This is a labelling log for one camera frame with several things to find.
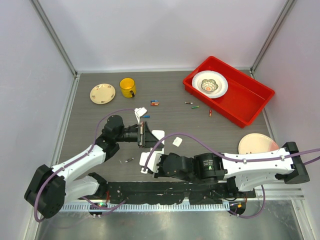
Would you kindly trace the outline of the white battery cover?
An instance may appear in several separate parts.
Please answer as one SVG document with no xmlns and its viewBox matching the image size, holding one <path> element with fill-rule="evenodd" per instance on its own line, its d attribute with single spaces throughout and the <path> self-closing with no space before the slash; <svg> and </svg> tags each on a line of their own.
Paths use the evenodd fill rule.
<svg viewBox="0 0 320 240">
<path fill-rule="evenodd" d="M 183 142 L 183 139 L 177 136 L 173 140 L 172 144 L 178 148 L 182 144 L 182 142 Z"/>
</svg>

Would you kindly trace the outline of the white remote control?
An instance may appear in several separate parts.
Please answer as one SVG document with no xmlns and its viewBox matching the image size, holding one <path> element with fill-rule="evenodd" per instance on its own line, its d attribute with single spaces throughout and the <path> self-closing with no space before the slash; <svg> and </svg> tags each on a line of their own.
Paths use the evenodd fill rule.
<svg viewBox="0 0 320 240">
<path fill-rule="evenodd" d="M 158 142 L 160 139 L 162 139 L 165 136 L 164 130 L 152 130 L 151 133 L 156 137 L 156 142 Z M 155 157 L 156 154 L 164 154 L 164 151 L 165 151 L 165 147 L 159 144 L 151 156 Z"/>
</svg>

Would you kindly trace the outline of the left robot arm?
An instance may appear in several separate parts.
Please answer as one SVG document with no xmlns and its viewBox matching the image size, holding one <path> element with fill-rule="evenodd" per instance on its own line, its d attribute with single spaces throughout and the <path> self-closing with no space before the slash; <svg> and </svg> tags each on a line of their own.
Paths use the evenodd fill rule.
<svg viewBox="0 0 320 240">
<path fill-rule="evenodd" d="M 146 121 L 125 127 L 121 116 L 107 115 L 101 135 L 95 135 L 87 149 L 63 163 L 52 167 L 43 164 L 35 170 L 24 194 L 24 199 L 33 206 L 35 220 L 40 223 L 50 219 L 65 203 L 81 197 L 102 199 L 108 182 L 94 172 L 83 178 L 80 175 L 111 159 L 122 142 L 162 151 L 164 143 L 158 141 L 164 136 L 163 130 L 150 130 Z"/>
</svg>

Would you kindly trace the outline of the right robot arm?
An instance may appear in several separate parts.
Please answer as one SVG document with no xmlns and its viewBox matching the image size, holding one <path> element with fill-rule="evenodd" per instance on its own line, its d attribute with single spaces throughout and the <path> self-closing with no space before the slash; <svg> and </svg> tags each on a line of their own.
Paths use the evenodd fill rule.
<svg viewBox="0 0 320 240">
<path fill-rule="evenodd" d="M 197 185 L 225 181 L 226 193 L 233 198 L 276 181 L 288 185 L 310 181 L 295 142 L 287 142 L 278 150 L 250 154 L 207 152 L 186 157 L 157 152 L 152 153 L 146 167 L 154 178 L 175 178 Z"/>
</svg>

